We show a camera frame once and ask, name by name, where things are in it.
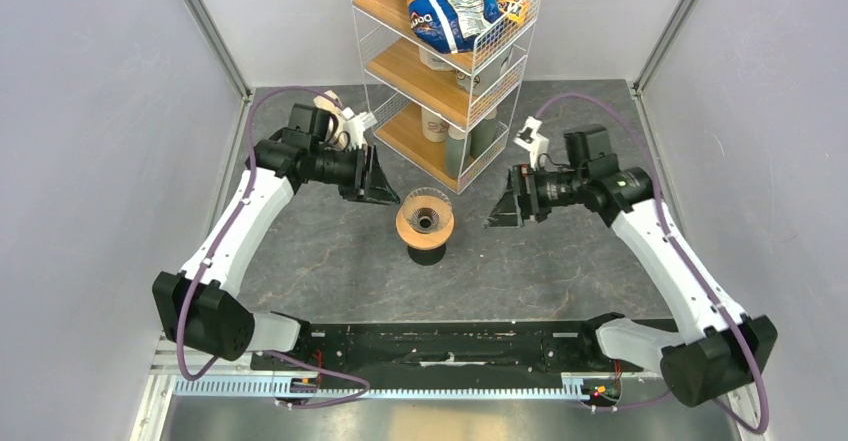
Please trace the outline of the clear glass dripper cone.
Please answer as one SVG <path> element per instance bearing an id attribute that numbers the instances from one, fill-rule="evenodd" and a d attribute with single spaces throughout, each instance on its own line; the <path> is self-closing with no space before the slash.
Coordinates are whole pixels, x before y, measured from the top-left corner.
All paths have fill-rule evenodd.
<path id="1" fill-rule="evenodd" d="M 438 232 L 453 219 L 449 197 L 432 187 L 410 192 L 401 205 L 400 214 L 411 229 L 421 234 Z"/>

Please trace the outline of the wooden ring dripper holder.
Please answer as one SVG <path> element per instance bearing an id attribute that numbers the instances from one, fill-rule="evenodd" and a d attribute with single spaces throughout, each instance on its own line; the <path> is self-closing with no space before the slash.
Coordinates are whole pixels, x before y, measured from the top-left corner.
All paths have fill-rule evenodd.
<path id="1" fill-rule="evenodd" d="M 456 219 L 445 202 L 423 198 L 405 202 L 395 218 L 401 240 L 417 250 L 433 250 L 445 245 L 453 234 Z"/>

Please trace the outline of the red black coffee carafe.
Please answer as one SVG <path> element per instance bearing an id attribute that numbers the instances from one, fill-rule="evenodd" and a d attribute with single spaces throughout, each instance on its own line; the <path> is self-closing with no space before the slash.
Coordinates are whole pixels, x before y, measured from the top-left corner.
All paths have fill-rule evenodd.
<path id="1" fill-rule="evenodd" d="M 411 245 L 407 246 L 407 254 L 410 259 L 421 266 L 432 266 L 439 263 L 444 258 L 446 251 L 446 243 L 429 249 L 420 249 Z"/>

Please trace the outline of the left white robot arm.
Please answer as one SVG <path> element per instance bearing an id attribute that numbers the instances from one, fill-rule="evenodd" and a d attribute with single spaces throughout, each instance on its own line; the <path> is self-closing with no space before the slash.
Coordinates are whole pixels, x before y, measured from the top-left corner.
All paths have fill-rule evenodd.
<path id="1" fill-rule="evenodd" d="M 153 282 L 168 340 L 228 361 L 271 350 L 290 369 L 311 362 L 314 344 L 301 335 L 305 322 L 255 313 L 237 297 L 261 241 L 301 186 L 335 186 L 351 202 L 399 203 L 376 147 L 364 136 L 375 123 L 371 112 L 335 114 L 297 104 L 286 126 L 254 145 L 236 193 L 206 240 L 176 273 L 161 272 Z"/>

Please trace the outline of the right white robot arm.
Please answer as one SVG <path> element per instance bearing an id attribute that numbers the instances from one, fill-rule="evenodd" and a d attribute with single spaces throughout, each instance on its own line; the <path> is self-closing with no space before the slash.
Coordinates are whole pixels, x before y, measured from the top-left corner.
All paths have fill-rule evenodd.
<path id="1" fill-rule="evenodd" d="M 597 316 L 580 326 L 579 361 L 591 370 L 624 361 L 659 374 L 688 407 L 754 382 L 776 343 L 775 325 L 765 315 L 751 317 L 707 272 L 672 225 L 648 172 L 621 168 L 607 129 L 598 124 L 566 132 L 568 162 L 549 170 L 549 140 L 540 128 L 530 117 L 516 135 L 529 160 L 509 169 L 487 226 L 522 227 L 559 207 L 586 208 L 636 256 L 676 325 L 669 332 L 619 313 Z"/>

